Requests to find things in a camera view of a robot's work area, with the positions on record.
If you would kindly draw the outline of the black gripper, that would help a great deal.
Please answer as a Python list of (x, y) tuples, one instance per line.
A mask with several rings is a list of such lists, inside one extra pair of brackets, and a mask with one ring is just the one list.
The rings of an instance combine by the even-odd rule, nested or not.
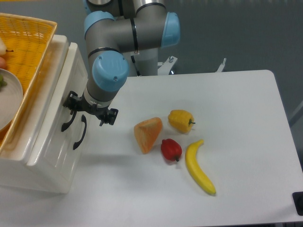
[(70, 115), (73, 115), (74, 112), (87, 112), (96, 116), (100, 120), (100, 126), (103, 124), (114, 125), (118, 115), (118, 109), (98, 107), (97, 103), (88, 102), (84, 95), (78, 97), (78, 94), (74, 91), (69, 92), (63, 107), (70, 110)]

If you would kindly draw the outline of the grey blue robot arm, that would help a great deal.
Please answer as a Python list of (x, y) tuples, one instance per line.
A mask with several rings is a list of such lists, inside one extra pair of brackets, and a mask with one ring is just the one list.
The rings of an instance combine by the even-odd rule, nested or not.
[(101, 124), (114, 124), (109, 106), (130, 73), (124, 54), (173, 46), (180, 41), (176, 13), (162, 0), (86, 0), (84, 39), (90, 75), (81, 96), (70, 91), (63, 106), (72, 117), (86, 112)]

